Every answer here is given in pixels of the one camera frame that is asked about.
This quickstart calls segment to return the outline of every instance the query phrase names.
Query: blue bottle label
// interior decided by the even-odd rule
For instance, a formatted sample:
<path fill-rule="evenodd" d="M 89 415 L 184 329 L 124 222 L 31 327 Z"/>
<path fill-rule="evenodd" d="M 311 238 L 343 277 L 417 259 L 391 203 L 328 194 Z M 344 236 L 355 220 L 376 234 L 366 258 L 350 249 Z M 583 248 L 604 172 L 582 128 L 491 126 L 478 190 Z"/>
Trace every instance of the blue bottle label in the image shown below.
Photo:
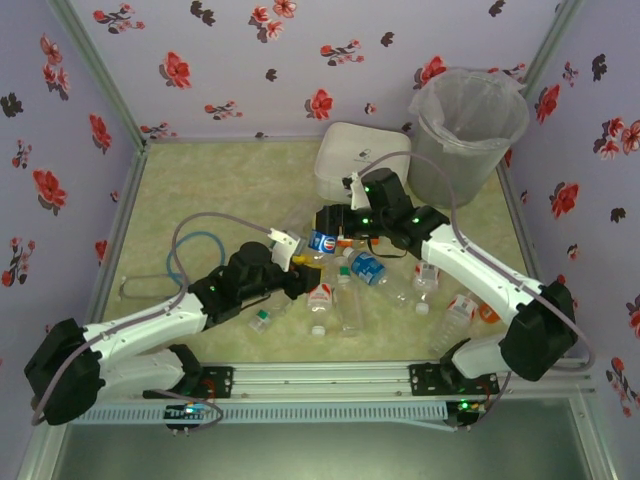
<path fill-rule="evenodd" d="M 351 264 L 351 271 L 364 280 L 368 285 L 375 285 L 384 272 L 384 265 L 373 255 L 362 252 Z"/>
<path fill-rule="evenodd" d="M 311 232 L 311 238 L 309 238 L 309 248 L 313 248 L 322 253 L 336 253 L 336 237 L 325 235 L 314 230 Z"/>

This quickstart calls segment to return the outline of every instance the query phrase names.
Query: gray trash can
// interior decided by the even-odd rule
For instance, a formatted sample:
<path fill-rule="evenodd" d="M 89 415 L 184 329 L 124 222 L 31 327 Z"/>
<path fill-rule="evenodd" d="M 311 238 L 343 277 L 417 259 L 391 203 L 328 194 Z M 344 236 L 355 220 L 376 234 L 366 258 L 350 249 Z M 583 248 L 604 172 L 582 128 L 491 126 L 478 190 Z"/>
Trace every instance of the gray trash can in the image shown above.
<path fill-rule="evenodd" d="M 409 110 L 420 128 L 413 151 L 448 175 L 456 206 L 469 203 L 488 180 L 509 147 L 529 124 L 522 86 L 502 72 L 450 70 L 434 77 L 416 94 Z M 447 186 L 426 162 L 412 158 L 408 176 L 423 202 L 450 208 Z"/>

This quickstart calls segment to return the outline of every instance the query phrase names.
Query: floral wallpaper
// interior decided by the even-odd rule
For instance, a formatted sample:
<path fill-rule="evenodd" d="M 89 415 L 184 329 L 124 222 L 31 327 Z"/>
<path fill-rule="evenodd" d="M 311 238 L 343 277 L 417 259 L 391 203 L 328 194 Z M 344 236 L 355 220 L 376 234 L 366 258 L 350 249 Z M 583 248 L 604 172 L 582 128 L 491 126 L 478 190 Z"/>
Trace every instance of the floral wallpaper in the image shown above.
<path fill-rule="evenodd" d="M 125 13 L 109 13 L 113 25 Z M 84 320 L 134 147 L 45 2 L 0 16 L 0 44 L 11 45 L 0 48 L 0 477 L 9 480 L 32 431 L 24 366 L 50 325 Z"/>
<path fill-rule="evenodd" d="M 640 64 L 620 46 L 636 41 L 640 10 L 614 3 L 581 7 L 530 99 L 537 122 L 505 161 L 544 280 L 568 286 L 595 345 L 608 443 L 626 479 L 640 471 Z"/>
<path fill-rule="evenodd" d="M 141 135 L 166 140 L 322 135 L 333 121 L 411 133 L 415 90 L 447 68 L 521 79 L 558 1 L 70 3 Z"/>

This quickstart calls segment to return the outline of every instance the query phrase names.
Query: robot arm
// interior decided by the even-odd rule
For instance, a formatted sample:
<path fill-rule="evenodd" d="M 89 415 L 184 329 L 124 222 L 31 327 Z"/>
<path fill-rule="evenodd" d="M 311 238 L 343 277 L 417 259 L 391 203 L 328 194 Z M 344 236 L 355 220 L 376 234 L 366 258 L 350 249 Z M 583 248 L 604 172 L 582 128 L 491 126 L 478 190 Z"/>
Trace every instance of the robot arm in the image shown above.
<path fill-rule="evenodd" d="M 319 284 L 319 270 L 290 262 L 295 250 L 291 237 L 277 231 L 270 237 L 278 242 L 273 251 L 257 242 L 245 243 L 228 265 L 191 284 L 177 304 L 177 298 L 173 298 L 145 311 L 84 328 L 73 319 L 57 323 L 25 367 L 38 401 L 62 363 L 82 345 L 93 344 L 70 363 L 55 385 L 43 412 L 47 422 L 60 425 L 82 415 L 96 401 L 139 395 L 144 390 L 188 395 L 200 383 L 203 372 L 185 345 L 140 354 L 226 322 L 255 299 L 278 290 L 296 299 Z M 144 316 L 151 318 L 117 329 Z"/>
<path fill-rule="evenodd" d="M 380 168 L 362 179 L 345 179 L 353 192 L 353 207 L 330 205 L 316 214 L 316 230 L 326 235 L 370 239 L 388 237 L 414 257 L 435 265 L 476 292 L 501 317 L 506 335 L 467 340 L 441 359 L 449 383 L 460 376 L 477 378 L 486 373 L 514 371 L 537 381 L 577 341 L 562 320 L 525 290 L 551 302 L 575 322 L 571 295 L 564 285 L 545 286 L 499 262 L 468 240 L 462 245 L 449 218 L 429 206 L 414 207 L 398 176 Z M 469 246 L 490 262 L 472 255 Z M 492 263 L 509 272 L 518 284 L 506 280 Z"/>

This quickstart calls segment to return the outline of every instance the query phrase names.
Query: white bottle cap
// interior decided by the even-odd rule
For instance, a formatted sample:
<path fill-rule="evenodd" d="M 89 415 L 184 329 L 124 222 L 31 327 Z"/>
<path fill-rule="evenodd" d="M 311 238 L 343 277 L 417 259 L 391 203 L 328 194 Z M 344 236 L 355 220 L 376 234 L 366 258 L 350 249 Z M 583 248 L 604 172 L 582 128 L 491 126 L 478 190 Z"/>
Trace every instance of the white bottle cap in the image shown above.
<path fill-rule="evenodd" d="M 417 303 L 416 304 L 416 313 L 418 315 L 428 315 L 429 314 L 429 304 L 428 303 Z"/>

